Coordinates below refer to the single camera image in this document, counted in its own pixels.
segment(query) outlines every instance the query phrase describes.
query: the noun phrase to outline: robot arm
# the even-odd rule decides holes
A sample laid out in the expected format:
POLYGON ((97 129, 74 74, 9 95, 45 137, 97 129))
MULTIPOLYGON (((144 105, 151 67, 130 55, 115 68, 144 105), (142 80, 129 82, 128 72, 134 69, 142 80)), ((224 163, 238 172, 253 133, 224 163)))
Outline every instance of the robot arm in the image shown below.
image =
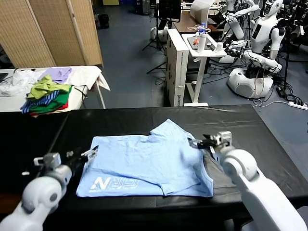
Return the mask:
POLYGON ((190 145, 207 149, 238 187, 242 201, 260 231, 307 231, 301 216, 281 189, 266 178, 255 158, 232 146, 232 134, 205 135, 205 140, 190 140, 190 145))
POLYGON ((250 43, 251 42, 249 40, 232 41, 229 46, 229 49, 250 47, 250 43))
POLYGON ((273 60, 276 59, 277 54, 280 49, 281 41, 283 40, 285 35, 285 29, 284 28, 274 28, 271 32, 271 47, 270 47, 270 55, 269 57, 273 60))
POLYGON ((237 20, 237 18, 253 12, 253 11, 257 11, 259 9, 259 6, 257 4, 254 3, 253 0, 245 0, 245 2, 250 6, 246 9, 240 10, 236 13, 232 13, 234 12, 234 0, 229 0, 227 1, 227 9, 231 9, 232 11, 229 10, 230 13, 227 14, 226 16, 226 22, 229 23, 231 30, 233 31, 233 33, 235 34, 235 36, 237 37, 237 39, 242 39, 244 37, 244 32, 242 30, 242 28, 240 27, 240 24, 237 20))
POLYGON ((244 51, 243 58, 261 64, 264 69, 267 69, 274 74, 280 72, 282 69, 281 64, 276 62, 276 60, 266 58, 262 55, 253 53, 250 50, 244 51))
POLYGON ((35 165, 46 169, 43 177, 32 180, 25 188, 22 201, 12 214, 0 223, 0 231, 42 231, 46 217, 58 207, 71 177, 81 166, 96 156, 98 146, 81 155, 69 155, 61 164, 58 153, 35 158, 35 165))

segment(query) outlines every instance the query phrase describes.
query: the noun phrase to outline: yellow-green cloth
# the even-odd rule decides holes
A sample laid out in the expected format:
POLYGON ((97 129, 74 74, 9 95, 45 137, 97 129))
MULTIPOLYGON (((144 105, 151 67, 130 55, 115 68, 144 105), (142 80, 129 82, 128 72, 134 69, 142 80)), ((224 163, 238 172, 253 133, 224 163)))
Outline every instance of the yellow-green cloth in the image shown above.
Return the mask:
POLYGON ((33 85, 31 92, 28 94, 28 99, 40 99, 41 97, 52 93, 55 90, 62 90, 68 92, 71 85, 58 84, 52 81, 51 75, 44 76, 39 82, 33 85))
POLYGON ((59 95, 50 102, 48 105, 34 105, 30 107, 30 112, 35 112, 37 114, 47 113, 47 112, 53 112, 57 110, 59 107, 62 107, 64 104, 68 101, 69 93, 71 92, 72 87, 70 86, 70 89, 68 92, 60 91, 59 95))

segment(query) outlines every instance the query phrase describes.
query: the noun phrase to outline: box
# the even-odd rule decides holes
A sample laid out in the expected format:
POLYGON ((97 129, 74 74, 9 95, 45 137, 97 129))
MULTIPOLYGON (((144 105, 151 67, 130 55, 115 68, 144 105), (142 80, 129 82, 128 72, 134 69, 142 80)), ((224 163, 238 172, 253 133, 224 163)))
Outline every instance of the box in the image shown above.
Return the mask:
POLYGON ((183 106, 189 50, 177 29, 167 37, 166 86, 171 106, 183 106))

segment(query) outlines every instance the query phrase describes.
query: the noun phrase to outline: black tablecloth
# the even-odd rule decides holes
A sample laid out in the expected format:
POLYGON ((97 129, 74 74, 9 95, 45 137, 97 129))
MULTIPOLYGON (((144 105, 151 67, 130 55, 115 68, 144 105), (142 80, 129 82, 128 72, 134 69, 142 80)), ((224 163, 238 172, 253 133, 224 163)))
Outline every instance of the black tablecloth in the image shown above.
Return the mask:
MULTIPOLYGON (((203 134, 216 134, 218 131, 229 130, 233 134, 233 145, 249 151, 265 176, 276 182, 294 205, 303 205, 308 198, 308 183, 249 105, 204 109, 181 107, 79 110, 70 112, 68 116, 48 115, 37 119, 17 113, 2 113, 0 118, 8 123, 13 121, 16 123, 14 131, 5 138, 2 146, 10 156, 16 157, 15 160, 20 168, 22 166, 20 157, 24 161, 26 156, 28 159, 28 155, 30 158, 37 156, 39 152, 43 155, 49 145, 52 146, 53 152, 61 154, 71 150, 85 151, 89 149, 94 136, 148 135, 150 130, 168 118, 197 139, 201 139, 203 134), (47 142, 53 139, 56 140, 54 144, 47 142)), ((207 156, 205 166, 210 177, 214 179, 213 198, 179 196, 79 198, 75 195, 80 180, 79 174, 70 182, 56 214, 70 213, 77 216, 97 213, 114 214, 116 217, 122 214, 126 220, 131 220, 139 219, 139 216, 143 218, 153 214, 157 216, 162 211, 168 213, 168 219, 181 219, 183 214, 195 218, 199 217, 195 214, 230 218, 235 212, 246 213, 237 188, 221 172, 217 163, 207 156)), ((6 174, 12 172, 12 167, 6 168, 6 174)))

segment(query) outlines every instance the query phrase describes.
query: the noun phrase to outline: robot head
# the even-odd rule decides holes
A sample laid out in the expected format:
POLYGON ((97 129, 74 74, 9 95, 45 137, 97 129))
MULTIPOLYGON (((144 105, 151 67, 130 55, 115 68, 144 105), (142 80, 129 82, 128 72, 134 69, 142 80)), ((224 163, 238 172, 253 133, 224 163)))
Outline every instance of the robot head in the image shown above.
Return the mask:
POLYGON ((271 16, 280 10, 283 0, 267 0, 264 5, 264 16, 271 16))

